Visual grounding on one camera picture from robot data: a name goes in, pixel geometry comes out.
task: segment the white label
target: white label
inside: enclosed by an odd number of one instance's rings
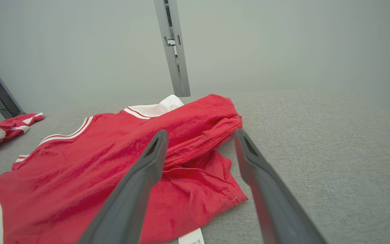
[[[198,228],[191,233],[178,238],[178,244],[204,244],[201,228]]]

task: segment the red garment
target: red garment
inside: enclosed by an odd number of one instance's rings
[[[0,123],[0,143],[6,142],[15,136],[24,134],[29,130],[29,125],[44,119],[42,113],[25,114],[5,119]]]
[[[215,151],[242,127],[231,100],[210,95],[182,105],[172,95],[158,105],[89,117],[69,136],[45,138],[0,176],[0,239],[76,243],[163,129],[169,133],[164,173],[150,194],[141,243],[178,238],[246,201],[231,161]]]

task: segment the gray fabric surface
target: gray fabric surface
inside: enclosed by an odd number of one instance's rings
[[[390,110],[315,91],[227,97],[243,116],[246,132],[329,243],[390,243]],[[158,102],[44,111],[45,120],[0,147],[0,174],[10,170],[19,154],[31,153],[45,136],[68,135],[85,117]],[[251,190],[240,177],[233,142],[218,151],[233,161],[232,175],[249,201],[201,228],[204,240],[261,243]]]

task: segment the white wall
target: white wall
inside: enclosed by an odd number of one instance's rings
[[[347,92],[390,108],[390,1],[178,0],[193,95]]]
[[[0,77],[27,113],[173,93],[153,1],[0,0]]]

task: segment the folded red clothing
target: folded red clothing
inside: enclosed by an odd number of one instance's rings
[[[150,194],[141,243],[170,241],[247,197],[217,151],[242,127],[231,100],[210,95],[86,118],[51,135],[0,176],[0,241],[74,244],[159,130],[169,133],[161,180]]]
[[[36,121],[44,119],[43,113],[25,114],[5,119],[0,123],[0,143],[6,142],[15,136],[22,135],[29,130],[29,126]]]

